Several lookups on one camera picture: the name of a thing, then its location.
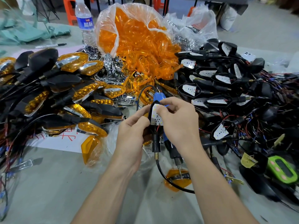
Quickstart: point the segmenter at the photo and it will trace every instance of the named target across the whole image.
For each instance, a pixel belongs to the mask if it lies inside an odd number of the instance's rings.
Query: green digital timer
[[[280,156],[268,158],[267,168],[275,177],[285,184],[290,184],[298,179],[297,173],[291,168],[290,164]]]

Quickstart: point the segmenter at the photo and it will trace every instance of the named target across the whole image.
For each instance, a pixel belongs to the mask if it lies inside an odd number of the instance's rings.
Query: plastic water bottle
[[[92,14],[85,5],[84,0],[76,0],[75,15],[77,17],[78,26],[82,31],[84,44],[96,47],[95,26],[92,21]]]

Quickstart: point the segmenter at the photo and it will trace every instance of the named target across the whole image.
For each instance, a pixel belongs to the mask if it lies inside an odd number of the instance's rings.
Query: plastic bag of orange lenses
[[[124,74],[138,72],[144,77],[136,82],[138,86],[154,78],[173,79],[174,72],[182,67],[174,55],[181,47],[172,44],[172,35],[162,21],[162,16],[150,6],[116,3],[97,19],[99,50],[102,54],[109,52],[112,57],[124,57]]]

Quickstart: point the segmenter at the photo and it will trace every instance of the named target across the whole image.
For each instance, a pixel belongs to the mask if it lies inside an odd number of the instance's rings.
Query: person's arm
[[[71,224],[115,224],[128,183],[141,163],[143,132],[150,124],[143,115],[149,108],[140,109],[120,124],[110,164]]]
[[[194,106],[175,97],[160,103],[169,105],[160,105],[157,113],[167,138],[186,162],[204,223],[258,224],[203,150]]]

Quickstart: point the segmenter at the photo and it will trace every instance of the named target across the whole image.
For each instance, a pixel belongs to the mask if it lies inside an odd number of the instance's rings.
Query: bottle cap
[[[76,3],[84,3],[84,0],[75,0]]]

